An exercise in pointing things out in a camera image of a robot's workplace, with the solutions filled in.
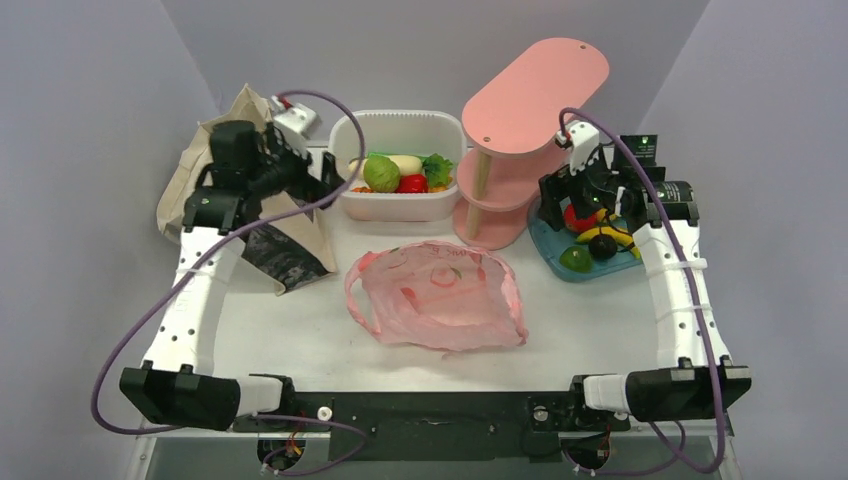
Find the beige canvas tote bag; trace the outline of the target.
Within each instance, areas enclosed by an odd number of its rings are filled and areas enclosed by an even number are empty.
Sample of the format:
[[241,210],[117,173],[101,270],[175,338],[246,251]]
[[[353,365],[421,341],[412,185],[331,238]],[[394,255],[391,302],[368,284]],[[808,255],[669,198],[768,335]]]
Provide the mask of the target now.
[[[166,238],[180,242],[185,201],[202,167],[211,161],[212,128],[227,120],[248,120],[262,128],[271,118],[271,102],[245,85],[227,113],[198,125],[156,208],[157,227]],[[335,273],[337,264],[323,215],[312,211],[251,231],[242,263],[271,279],[278,296]]]

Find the small green lime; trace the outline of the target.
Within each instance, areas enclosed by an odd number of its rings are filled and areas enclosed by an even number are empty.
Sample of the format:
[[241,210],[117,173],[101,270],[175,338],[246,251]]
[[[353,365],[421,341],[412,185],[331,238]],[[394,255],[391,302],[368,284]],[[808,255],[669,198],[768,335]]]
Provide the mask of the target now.
[[558,261],[563,268],[581,274],[591,272],[594,265],[590,252],[578,245],[566,248]]

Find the pink three-tier shelf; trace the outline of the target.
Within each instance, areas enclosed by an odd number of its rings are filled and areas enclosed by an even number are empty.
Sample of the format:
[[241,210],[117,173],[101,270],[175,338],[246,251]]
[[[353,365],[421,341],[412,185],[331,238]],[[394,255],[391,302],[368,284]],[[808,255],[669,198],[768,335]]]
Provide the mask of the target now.
[[574,121],[603,85],[609,63],[600,50],[572,38],[540,40],[465,104],[461,124],[472,146],[459,162],[462,195],[453,228],[466,244],[488,250],[513,243],[526,229],[539,179],[568,164],[557,132]]

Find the white radish with leaves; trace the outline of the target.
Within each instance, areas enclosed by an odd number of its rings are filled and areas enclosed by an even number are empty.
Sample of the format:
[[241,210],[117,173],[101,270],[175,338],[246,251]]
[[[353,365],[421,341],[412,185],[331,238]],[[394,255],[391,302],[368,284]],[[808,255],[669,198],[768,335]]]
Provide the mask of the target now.
[[[401,177],[414,174],[425,175],[429,185],[427,193],[444,191],[453,184],[454,164],[451,160],[439,154],[426,157],[394,154],[390,159],[399,167]],[[368,187],[362,177],[364,164],[361,169],[357,169],[358,160],[353,160],[349,163],[348,169],[351,173],[356,174],[356,177],[364,183],[364,187]]]

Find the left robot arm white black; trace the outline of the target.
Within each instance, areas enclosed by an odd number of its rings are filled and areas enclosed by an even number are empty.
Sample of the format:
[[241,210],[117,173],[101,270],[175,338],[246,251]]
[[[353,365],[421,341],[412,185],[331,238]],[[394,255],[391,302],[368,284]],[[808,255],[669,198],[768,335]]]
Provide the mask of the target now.
[[232,273],[258,223],[263,201],[282,192],[316,201],[332,191],[312,176],[312,157],[294,148],[272,122],[215,125],[210,162],[184,203],[180,257],[173,296],[137,368],[126,368],[119,388],[154,424],[224,431],[239,417],[258,414],[272,429],[292,426],[298,402],[285,376],[214,374],[214,347]]

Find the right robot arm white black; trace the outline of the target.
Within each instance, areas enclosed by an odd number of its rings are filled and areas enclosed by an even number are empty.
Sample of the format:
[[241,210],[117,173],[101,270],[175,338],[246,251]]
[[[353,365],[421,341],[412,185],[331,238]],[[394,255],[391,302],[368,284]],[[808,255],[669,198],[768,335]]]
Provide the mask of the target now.
[[605,411],[641,422],[723,419],[752,379],[748,367],[733,362],[713,318],[691,185],[666,179],[654,161],[653,135],[615,139],[611,163],[594,136],[559,133],[554,143],[567,163],[540,178],[538,218],[564,228],[560,204],[568,199],[580,216],[604,208],[624,220],[645,268],[658,335],[657,368],[575,377],[581,391],[566,400],[567,419],[580,429]]

